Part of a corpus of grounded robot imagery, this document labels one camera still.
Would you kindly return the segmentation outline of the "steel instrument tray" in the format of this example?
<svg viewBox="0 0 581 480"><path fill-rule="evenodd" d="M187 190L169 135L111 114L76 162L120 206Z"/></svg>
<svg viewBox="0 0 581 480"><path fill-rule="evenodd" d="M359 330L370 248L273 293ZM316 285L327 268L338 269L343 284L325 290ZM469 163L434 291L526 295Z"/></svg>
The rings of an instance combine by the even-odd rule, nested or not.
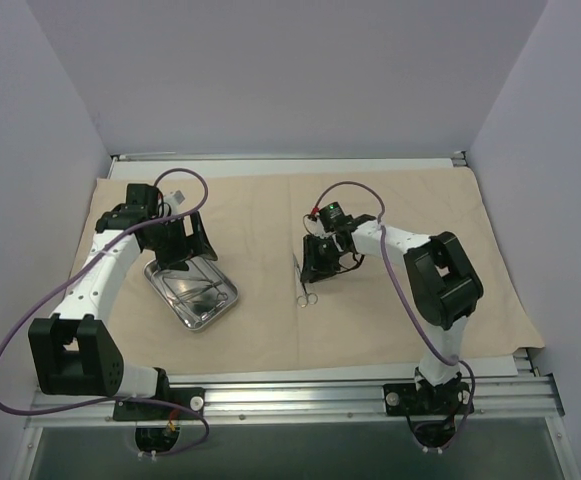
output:
<svg viewBox="0 0 581 480"><path fill-rule="evenodd" d="M143 276L187 330L200 332L237 304L239 292L213 261L195 257L187 265L162 269L152 260Z"/></svg>

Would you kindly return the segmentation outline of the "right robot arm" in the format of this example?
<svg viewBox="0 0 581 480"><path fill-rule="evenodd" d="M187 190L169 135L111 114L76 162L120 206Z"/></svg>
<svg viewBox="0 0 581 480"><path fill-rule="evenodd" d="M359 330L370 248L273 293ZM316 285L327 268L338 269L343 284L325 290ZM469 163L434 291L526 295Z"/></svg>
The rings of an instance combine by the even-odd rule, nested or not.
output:
<svg viewBox="0 0 581 480"><path fill-rule="evenodd" d="M314 208L305 219L300 282L316 283L349 272L341 263L346 255L356 266L367 257L382 260L427 348L415 369L415 403L425 412L439 411L450 400L447 385L461 373L467 320L484 294L459 239L451 232L415 234L367 214L353 217L337 202Z"/></svg>

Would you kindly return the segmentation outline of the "steel surgical scissors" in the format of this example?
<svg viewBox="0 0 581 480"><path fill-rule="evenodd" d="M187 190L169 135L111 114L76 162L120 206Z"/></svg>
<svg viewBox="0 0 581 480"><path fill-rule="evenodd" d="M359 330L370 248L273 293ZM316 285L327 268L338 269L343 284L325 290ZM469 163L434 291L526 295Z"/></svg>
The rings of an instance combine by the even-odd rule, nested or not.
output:
<svg viewBox="0 0 581 480"><path fill-rule="evenodd" d="M298 259L295 254L292 255L293 266L295 271L296 280L296 303L300 308L306 308L310 305L316 305L318 302L318 295L313 292L309 292L305 284L301 281L301 267L299 265Z"/></svg>

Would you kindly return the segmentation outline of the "beige surgical wrap cloth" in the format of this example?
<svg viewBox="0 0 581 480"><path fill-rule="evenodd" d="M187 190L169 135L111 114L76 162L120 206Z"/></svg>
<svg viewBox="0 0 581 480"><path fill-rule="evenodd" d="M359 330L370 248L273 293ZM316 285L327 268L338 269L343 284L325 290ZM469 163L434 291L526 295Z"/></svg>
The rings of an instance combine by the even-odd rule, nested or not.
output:
<svg viewBox="0 0 581 480"><path fill-rule="evenodd" d="M191 332L143 276L151 254L142 254L108 323L127 362L176 375L420 360L423 342L382 261L368 258L353 272L317 283L317 304L300 308L292 255L301 256L303 216L332 201L351 215L382 214L388 225L413 233L457 236L468 193L452 168L205 182L178 174L161 188L181 190L187 205L201 205L218 267L236 284L239 299L206 329Z"/></svg>

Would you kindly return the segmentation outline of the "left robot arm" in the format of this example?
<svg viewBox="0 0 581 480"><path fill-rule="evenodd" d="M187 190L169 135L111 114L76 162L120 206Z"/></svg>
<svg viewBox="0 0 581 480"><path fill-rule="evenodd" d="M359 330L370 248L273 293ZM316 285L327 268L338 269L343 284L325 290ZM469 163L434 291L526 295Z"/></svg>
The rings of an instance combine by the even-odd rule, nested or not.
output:
<svg viewBox="0 0 581 480"><path fill-rule="evenodd" d="M144 251L161 268L188 269L195 257L217 255L199 212L183 211L180 191L130 184L123 203L95 224L82 275L48 318L36 318L28 339L41 391L46 395L136 398L149 419L172 405L166 372L127 362L107 323L130 267Z"/></svg>

